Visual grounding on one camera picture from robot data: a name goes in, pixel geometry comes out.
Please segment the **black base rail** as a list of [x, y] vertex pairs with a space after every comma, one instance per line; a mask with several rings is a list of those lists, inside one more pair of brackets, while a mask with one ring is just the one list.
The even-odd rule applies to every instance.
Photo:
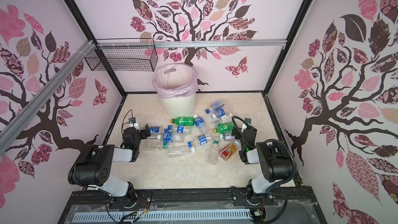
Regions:
[[97, 205], [110, 204], [111, 209], [126, 209], [132, 207], [148, 208], [150, 206], [164, 206], [166, 204], [185, 203], [232, 203], [234, 206], [248, 208], [273, 205], [288, 200], [317, 202], [311, 187], [281, 187], [267, 194], [254, 194], [246, 188], [204, 188], [204, 189], [136, 189], [133, 199], [127, 197], [110, 197], [100, 191], [75, 191], [66, 204], [72, 205]]

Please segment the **orange tea bottle red label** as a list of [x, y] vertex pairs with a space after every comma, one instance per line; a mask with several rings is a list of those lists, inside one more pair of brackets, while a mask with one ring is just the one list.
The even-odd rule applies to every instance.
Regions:
[[234, 155], [240, 147], [240, 143], [238, 141], [230, 142], [227, 146], [225, 146], [220, 151], [220, 157], [227, 161], [232, 155]]

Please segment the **small bottle blue label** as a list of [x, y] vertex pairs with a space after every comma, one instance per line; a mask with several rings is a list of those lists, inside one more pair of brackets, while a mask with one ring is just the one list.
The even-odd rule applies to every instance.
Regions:
[[151, 135], [155, 135], [155, 134], [160, 134], [161, 133], [161, 127], [159, 126], [151, 126], [149, 127], [149, 132]]

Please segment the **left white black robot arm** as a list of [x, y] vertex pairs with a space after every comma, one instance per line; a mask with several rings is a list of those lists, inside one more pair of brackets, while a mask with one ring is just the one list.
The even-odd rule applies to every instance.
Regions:
[[68, 173], [71, 185], [90, 187], [103, 191], [115, 198], [127, 198], [134, 201], [137, 198], [132, 183], [123, 181], [112, 174], [113, 163], [135, 162], [140, 154], [140, 144], [150, 137], [148, 125], [139, 130], [129, 127], [122, 132], [122, 146], [91, 145], [76, 159]]

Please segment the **clear bottle blue cap label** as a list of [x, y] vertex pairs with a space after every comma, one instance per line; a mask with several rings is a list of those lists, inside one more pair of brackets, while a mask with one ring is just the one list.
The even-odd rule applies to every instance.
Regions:
[[168, 126], [169, 132], [182, 133], [184, 135], [191, 135], [193, 132], [193, 127], [181, 124], [171, 124]]

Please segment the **green bottle yellow cap left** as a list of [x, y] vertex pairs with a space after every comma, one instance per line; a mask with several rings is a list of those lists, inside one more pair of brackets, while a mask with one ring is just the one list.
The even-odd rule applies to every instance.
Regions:
[[172, 124], [184, 125], [184, 126], [194, 126], [193, 117], [177, 117], [171, 119]]

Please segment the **pink plastic bin liner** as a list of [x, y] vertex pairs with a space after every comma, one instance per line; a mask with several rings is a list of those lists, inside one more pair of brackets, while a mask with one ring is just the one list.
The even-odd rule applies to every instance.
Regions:
[[198, 90], [198, 72], [184, 63], [166, 65], [152, 77], [152, 85], [161, 99], [188, 97]]

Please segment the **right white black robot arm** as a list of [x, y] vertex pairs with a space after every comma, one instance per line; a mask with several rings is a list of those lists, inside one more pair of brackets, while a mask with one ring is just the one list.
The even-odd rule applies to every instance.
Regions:
[[297, 164], [284, 142], [269, 139], [256, 143], [257, 129], [253, 127], [234, 127], [233, 134], [240, 141], [241, 161], [244, 164], [260, 165], [261, 173], [248, 183], [254, 194], [267, 194], [296, 176]]

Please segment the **aluminium horizontal back rail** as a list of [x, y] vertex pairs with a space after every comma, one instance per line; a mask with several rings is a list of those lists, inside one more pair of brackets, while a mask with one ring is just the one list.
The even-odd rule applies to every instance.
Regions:
[[195, 48], [195, 47], [256, 47], [256, 46], [282, 46], [285, 39], [251, 39], [251, 40], [205, 40], [205, 41], [148, 41], [148, 42], [116, 42], [109, 40], [98, 43], [99, 48], [105, 47], [145, 47], [145, 48]]

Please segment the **clear bottle bird label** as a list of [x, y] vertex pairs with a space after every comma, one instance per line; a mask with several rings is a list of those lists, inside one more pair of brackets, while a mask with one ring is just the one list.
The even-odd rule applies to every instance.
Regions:
[[220, 126], [222, 124], [231, 122], [232, 121], [232, 117], [233, 117], [232, 113], [225, 114], [225, 115], [219, 116], [219, 117], [217, 117], [215, 114], [212, 114], [211, 118], [213, 119], [213, 121], [211, 122], [211, 126], [213, 128], [216, 128], [216, 127], [218, 127], [218, 126]]

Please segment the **green bottle yellow cap right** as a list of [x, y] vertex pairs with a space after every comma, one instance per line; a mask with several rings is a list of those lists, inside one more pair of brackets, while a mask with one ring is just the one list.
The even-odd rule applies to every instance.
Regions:
[[220, 134], [224, 134], [226, 132], [232, 132], [234, 128], [234, 123], [233, 122], [229, 122], [229, 123], [224, 123], [221, 124], [220, 126], [213, 128], [213, 133], [220, 133]]

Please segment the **clear bottle green cap small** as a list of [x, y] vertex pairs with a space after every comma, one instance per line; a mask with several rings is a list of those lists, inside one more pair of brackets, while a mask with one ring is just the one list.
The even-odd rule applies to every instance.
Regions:
[[170, 149], [172, 148], [172, 143], [171, 142], [163, 142], [161, 140], [149, 140], [145, 144], [146, 150], [164, 150], [164, 149]]

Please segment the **green bottle yellow cap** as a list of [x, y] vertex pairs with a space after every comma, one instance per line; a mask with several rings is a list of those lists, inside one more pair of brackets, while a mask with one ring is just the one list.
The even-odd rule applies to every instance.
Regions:
[[234, 128], [234, 123], [233, 122], [229, 122], [229, 123], [224, 123], [221, 124], [220, 126], [213, 128], [213, 133], [220, 133], [220, 134], [224, 134], [226, 132], [232, 132]]
[[184, 125], [184, 126], [194, 126], [193, 117], [177, 117], [171, 119], [172, 124]]

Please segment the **clear crushed bottle white cap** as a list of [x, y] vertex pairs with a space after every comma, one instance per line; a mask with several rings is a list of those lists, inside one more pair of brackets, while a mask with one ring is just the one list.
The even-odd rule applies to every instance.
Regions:
[[194, 152], [195, 152], [195, 148], [194, 147], [177, 146], [177, 147], [173, 147], [173, 148], [169, 149], [168, 156], [170, 158], [172, 158], [172, 157], [180, 157], [180, 156], [189, 155], [189, 154], [194, 153]]

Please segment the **crushed clear bottle blue cap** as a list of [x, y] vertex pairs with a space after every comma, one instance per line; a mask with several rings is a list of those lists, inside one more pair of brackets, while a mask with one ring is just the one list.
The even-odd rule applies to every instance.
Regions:
[[223, 100], [216, 100], [211, 103], [210, 107], [205, 110], [206, 114], [210, 114], [210, 112], [214, 112], [217, 108], [224, 106]]

